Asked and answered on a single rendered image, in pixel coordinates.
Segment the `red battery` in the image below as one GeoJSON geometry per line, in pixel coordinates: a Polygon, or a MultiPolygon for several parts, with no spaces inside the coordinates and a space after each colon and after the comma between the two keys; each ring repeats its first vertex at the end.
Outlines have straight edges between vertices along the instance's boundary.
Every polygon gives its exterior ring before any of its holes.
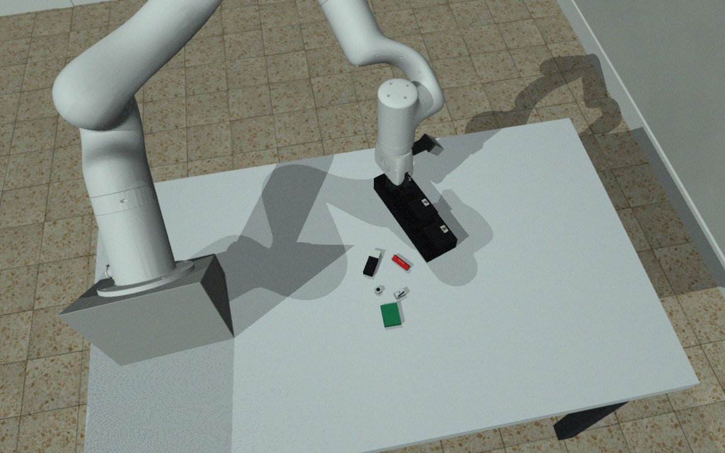
{"type": "Polygon", "coordinates": [[[401,258],[399,258],[399,256],[396,256],[395,254],[391,256],[391,260],[399,264],[406,271],[410,269],[410,265],[408,265],[405,261],[401,260],[401,258]]]}

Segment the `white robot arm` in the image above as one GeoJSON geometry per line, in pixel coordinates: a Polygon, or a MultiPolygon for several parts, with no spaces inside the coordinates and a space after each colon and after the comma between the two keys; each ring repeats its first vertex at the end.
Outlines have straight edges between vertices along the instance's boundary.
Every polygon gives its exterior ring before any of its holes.
{"type": "MultiPolygon", "coordinates": [[[[112,279],[97,288],[99,296],[149,290],[195,269],[193,261],[174,260],[134,95],[222,1],[149,0],[120,28],[70,61],[54,82],[57,111],[79,127],[84,182],[108,257],[104,275],[112,279]]],[[[390,79],[379,87],[380,149],[392,155],[427,150],[438,157],[444,149],[434,137],[425,134],[414,142],[415,127],[445,105],[425,57],[382,34],[366,0],[318,2],[353,66],[393,64],[409,80],[390,79]]]]}

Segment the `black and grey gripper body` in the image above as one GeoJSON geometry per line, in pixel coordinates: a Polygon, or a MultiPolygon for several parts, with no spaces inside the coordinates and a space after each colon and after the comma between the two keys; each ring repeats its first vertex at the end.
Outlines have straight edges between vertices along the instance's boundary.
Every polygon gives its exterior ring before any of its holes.
{"type": "Polygon", "coordinates": [[[380,169],[386,174],[391,182],[399,186],[405,180],[405,173],[408,172],[408,177],[412,178],[413,174],[413,153],[410,151],[400,154],[392,155],[382,151],[379,147],[378,142],[375,143],[375,163],[380,169]],[[410,174],[410,175],[409,175],[410,174]]]}

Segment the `black rack of bins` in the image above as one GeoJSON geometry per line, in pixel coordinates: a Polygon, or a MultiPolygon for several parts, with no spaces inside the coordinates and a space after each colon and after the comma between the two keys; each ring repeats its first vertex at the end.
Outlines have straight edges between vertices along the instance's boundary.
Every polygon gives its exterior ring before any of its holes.
{"type": "Polygon", "coordinates": [[[374,190],[379,194],[405,234],[426,262],[455,249],[457,238],[441,219],[434,205],[409,178],[410,186],[390,191],[386,188],[386,175],[374,178],[374,190]]]}

